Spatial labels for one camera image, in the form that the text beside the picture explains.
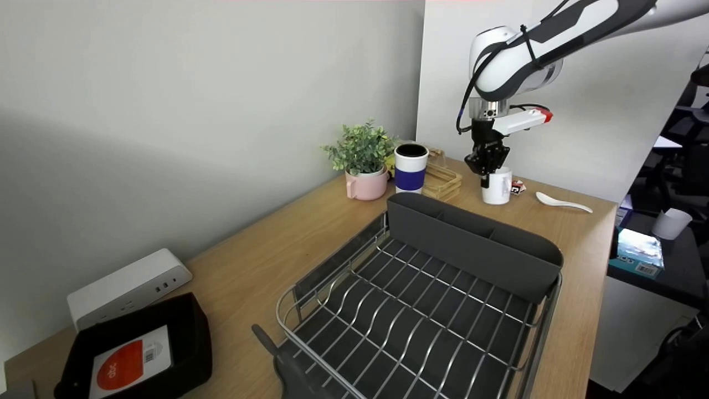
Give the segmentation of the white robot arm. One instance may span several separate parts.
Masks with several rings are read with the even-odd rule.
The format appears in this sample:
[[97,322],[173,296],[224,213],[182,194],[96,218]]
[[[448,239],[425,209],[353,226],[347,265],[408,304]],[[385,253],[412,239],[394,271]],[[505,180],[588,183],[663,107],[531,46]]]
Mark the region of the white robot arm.
[[488,188],[505,164],[507,136],[552,120],[542,105],[512,105],[561,72],[567,56],[608,37],[685,22],[709,11],[709,0],[561,0],[537,27],[484,28],[471,44],[471,68],[456,130],[471,132],[466,164]]

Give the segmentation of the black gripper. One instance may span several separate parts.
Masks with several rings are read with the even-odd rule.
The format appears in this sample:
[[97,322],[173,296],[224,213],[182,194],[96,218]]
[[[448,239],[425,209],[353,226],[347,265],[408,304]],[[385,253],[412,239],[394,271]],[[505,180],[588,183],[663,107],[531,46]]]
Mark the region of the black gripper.
[[489,188],[489,173],[502,167],[507,153],[502,136],[489,121],[471,121],[471,153],[466,157],[466,164],[481,174],[481,188]]

